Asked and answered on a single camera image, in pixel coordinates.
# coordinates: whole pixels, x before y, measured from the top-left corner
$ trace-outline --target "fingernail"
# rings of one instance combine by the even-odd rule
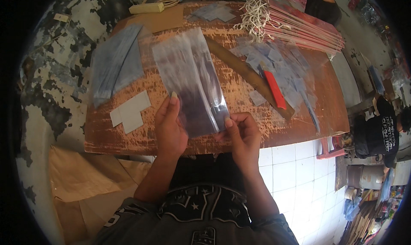
[[[226,128],[230,128],[231,126],[233,126],[233,121],[231,120],[231,118],[226,117],[224,119],[224,124],[226,125]]]
[[[170,104],[173,104],[173,105],[177,104],[177,93],[176,92],[172,92],[171,99],[170,99]]]

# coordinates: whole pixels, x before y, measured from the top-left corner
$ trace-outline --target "worn table surface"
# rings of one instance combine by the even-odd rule
[[[190,12],[206,4],[207,2],[186,3],[184,4],[184,15],[187,16]],[[233,14],[237,16],[228,23],[223,23],[220,20],[211,22],[184,20],[183,27],[158,32],[154,35],[153,41],[160,42],[200,26],[204,35],[219,42],[227,49],[236,47],[235,38],[246,35],[242,30],[232,29],[234,24],[241,21],[238,9],[242,3],[230,2],[227,6],[233,8],[235,10]],[[126,22],[127,20],[120,21],[113,32],[122,29]],[[316,133],[310,114],[303,103],[301,110],[288,122],[285,122],[276,111],[271,111],[268,102],[259,107],[254,106],[249,96],[249,93],[253,91],[251,85],[211,54],[229,111],[231,113],[249,111],[253,115],[262,133],[261,148],[299,143],[349,131],[347,110],[340,84],[326,54],[305,49],[301,49],[301,53],[312,67],[307,75],[306,83],[315,89],[315,95],[318,98],[315,112],[320,122],[320,133]],[[85,151],[122,155],[156,155],[154,115],[167,96],[167,91],[155,63],[145,59],[144,56],[142,56],[142,60],[145,60],[145,76],[143,78],[122,89],[98,109],[92,105],[89,106],[85,123]],[[144,90],[147,90],[152,104],[150,108],[141,112],[144,125],[127,135],[124,133],[122,124],[113,128],[110,111]],[[230,150],[229,143],[218,143],[214,141],[213,135],[207,135],[189,140],[185,154],[218,153]]]

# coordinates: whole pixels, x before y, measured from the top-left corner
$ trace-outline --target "star print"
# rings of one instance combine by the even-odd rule
[[[198,209],[198,205],[196,205],[194,202],[193,202],[193,204],[192,204],[191,206],[193,207],[193,210],[194,210],[194,209]]]

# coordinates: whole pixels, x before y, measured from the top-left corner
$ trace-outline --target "black t-shirt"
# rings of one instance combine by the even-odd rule
[[[377,100],[377,109],[380,115],[368,119],[365,126],[369,154],[383,154],[384,160],[394,159],[399,140],[394,108],[380,96]]]
[[[341,10],[336,3],[323,0],[307,0],[305,13],[337,26],[341,21]]]

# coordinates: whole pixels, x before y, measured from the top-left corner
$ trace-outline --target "hand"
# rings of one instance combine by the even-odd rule
[[[167,97],[155,115],[155,134],[158,142],[158,155],[177,159],[187,148],[188,135],[184,130],[178,113],[180,100],[173,92]]]
[[[230,138],[233,142],[233,160],[243,175],[259,171],[261,133],[253,118],[248,113],[233,113],[224,121],[227,130],[215,135],[217,141]]]

